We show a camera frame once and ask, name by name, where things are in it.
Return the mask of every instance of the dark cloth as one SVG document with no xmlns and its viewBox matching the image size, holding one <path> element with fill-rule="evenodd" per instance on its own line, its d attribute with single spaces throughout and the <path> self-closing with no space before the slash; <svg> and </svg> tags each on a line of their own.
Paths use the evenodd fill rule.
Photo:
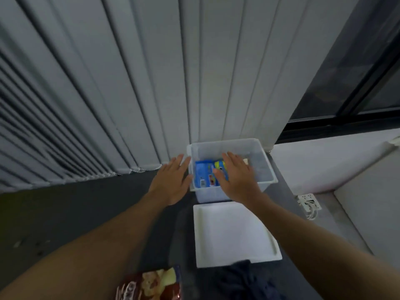
<svg viewBox="0 0 400 300">
<path fill-rule="evenodd" d="M 285 300 L 269 281 L 250 271 L 250 261 L 236 262 L 216 274 L 218 289 L 231 300 Z"/>
</svg>

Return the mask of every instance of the left hand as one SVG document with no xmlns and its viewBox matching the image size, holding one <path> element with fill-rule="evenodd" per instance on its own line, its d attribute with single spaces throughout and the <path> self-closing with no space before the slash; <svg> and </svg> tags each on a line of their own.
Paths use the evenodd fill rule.
<svg viewBox="0 0 400 300">
<path fill-rule="evenodd" d="M 187 157 L 180 165 L 182 159 L 183 154 L 180 154 L 177 158 L 173 157 L 168 164 L 161 166 L 150 184 L 149 192 L 165 198 L 168 205 L 173 205 L 182 199 L 193 179 L 193 175 L 188 175 L 183 180 L 191 158 Z"/>
</svg>

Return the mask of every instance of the translucent plastic box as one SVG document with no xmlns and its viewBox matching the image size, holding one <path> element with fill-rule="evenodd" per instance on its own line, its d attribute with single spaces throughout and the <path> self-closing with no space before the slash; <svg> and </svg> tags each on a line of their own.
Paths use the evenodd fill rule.
<svg viewBox="0 0 400 300">
<path fill-rule="evenodd" d="M 261 191 L 278 180 L 272 169 L 265 151 L 258 139 L 239 139 L 226 140 L 216 142 L 193 143 L 187 146 L 187 155 L 192 156 L 189 164 L 189 173 L 195 175 L 195 162 L 202 160 L 218 160 L 222 158 L 222 153 L 228 151 L 247 158 L 250 166 L 253 167 L 258 186 Z M 197 201 L 199 203 L 210 203 L 218 201 L 228 201 L 229 198 L 220 186 L 212 186 L 205 188 L 197 188 L 194 180 L 190 186 L 190 190 L 196 192 Z"/>
</svg>

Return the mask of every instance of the left arm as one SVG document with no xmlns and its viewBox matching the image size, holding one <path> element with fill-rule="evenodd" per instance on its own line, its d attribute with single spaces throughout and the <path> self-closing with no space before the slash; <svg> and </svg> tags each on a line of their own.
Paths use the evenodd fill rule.
<svg viewBox="0 0 400 300">
<path fill-rule="evenodd" d="M 180 166 L 182 159 L 163 165 L 137 204 L 33 265 L 0 292 L 0 300 L 110 299 L 154 220 L 187 192 L 192 176 L 182 179 L 190 158 Z"/>
</svg>

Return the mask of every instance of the vertical blinds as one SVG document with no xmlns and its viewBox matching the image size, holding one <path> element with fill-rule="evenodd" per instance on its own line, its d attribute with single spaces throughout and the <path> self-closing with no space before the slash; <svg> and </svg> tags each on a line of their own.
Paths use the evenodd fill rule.
<svg viewBox="0 0 400 300">
<path fill-rule="evenodd" d="M 271 148 L 357 0 L 0 0 L 0 190 Z"/>
</svg>

